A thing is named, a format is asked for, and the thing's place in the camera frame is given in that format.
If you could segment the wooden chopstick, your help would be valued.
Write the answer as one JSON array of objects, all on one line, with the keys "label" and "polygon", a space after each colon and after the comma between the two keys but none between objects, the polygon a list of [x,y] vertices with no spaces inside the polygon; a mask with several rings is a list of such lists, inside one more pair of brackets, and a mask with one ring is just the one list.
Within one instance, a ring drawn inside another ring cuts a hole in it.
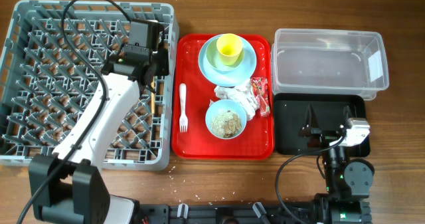
[{"label": "wooden chopstick", "polygon": [[155,115],[155,91],[156,91],[155,80],[156,80],[156,78],[153,77],[153,81],[151,82],[151,87],[152,87],[152,91],[151,91],[151,113],[152,113],[152,116]]}]

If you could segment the white plastic fork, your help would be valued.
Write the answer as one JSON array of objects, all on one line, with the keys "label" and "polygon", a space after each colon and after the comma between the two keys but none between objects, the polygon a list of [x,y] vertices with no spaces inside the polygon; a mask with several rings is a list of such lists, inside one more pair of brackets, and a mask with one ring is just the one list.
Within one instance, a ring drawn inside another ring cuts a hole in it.
[{"label": "white plastic fork", "polygon": [[179,117],[179,128],[180,132],[187,132],[187,128],[189,125],[189,121],[186,115],[186,95],[187,95],[187,87],[185,83],[181,83],[179,85],[179,101],[181,107],[181,115]]}]

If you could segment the light blue food bowl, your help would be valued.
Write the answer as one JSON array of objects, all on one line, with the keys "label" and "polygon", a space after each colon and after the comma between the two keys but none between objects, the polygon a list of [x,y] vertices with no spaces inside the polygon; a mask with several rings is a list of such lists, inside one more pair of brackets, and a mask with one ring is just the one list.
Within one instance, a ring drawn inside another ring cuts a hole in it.
[{"label": "light blue food bowl", "polygon": [[213,136],[222,140],[230,140],[243,133],[247,116],[239,103],[224,99],[210,103],[205,123]]}]

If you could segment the red snack wrapper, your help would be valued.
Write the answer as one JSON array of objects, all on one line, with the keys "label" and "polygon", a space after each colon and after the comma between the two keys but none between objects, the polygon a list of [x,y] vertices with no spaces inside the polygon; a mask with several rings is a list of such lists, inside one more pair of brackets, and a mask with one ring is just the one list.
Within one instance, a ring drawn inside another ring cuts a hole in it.
[{"label": "red snack wrapper", "polygon": [[259,104],[260,115],[262,117],[270,114],[270,106],[268,101],[268,80],[264,77],[252,77],[251,86],[254,97]]}]

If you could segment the white napkin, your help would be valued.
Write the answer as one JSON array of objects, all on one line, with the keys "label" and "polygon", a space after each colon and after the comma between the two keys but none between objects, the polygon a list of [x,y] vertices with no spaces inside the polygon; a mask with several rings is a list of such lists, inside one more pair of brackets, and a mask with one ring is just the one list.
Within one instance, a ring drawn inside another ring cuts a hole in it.
[{"label": "white napkin", "polygon": [[216,86],[214,93],[221,100],[233,100],[241,105],[246,113],[247,121],[251,121],[255,117],[256,111],[260,107],[249,78],[233,88]]}]

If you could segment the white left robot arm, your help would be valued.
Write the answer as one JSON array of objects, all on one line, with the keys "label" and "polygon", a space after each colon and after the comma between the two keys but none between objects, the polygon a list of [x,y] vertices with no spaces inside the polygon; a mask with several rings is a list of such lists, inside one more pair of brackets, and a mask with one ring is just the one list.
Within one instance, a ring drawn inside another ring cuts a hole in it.
[{"label": "white left robot arm", "polygon": [[100,72],[95,95],[69,135],[49,156],[36,155],[29,166],[32,207],[49,223],[135,223],[139,202],[110,195],[101,170],[106,152],[126,114],[151,88],[154,76],[169,74],[165,28],[134,19],[129,42],[110,56]]}]

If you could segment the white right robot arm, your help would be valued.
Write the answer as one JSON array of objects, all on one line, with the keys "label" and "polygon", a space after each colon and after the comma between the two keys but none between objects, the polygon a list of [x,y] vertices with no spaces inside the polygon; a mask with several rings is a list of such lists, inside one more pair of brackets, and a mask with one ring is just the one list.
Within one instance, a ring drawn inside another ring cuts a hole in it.
[{"label": "white right robot arm", "polygon": [[361,144],[370,134],[364,118],[354,118],[344,107],[345,121],[336,130],[319,127],[311,105],[307,106],[305,124],[299,135],[309,138],[310,146],[322,149],[326,193],[315,195],[307,220],[310,223],[372,222],[371,207],[365,200],[370,195],[375,169],[363,159],[351,159],[348,148]]}]

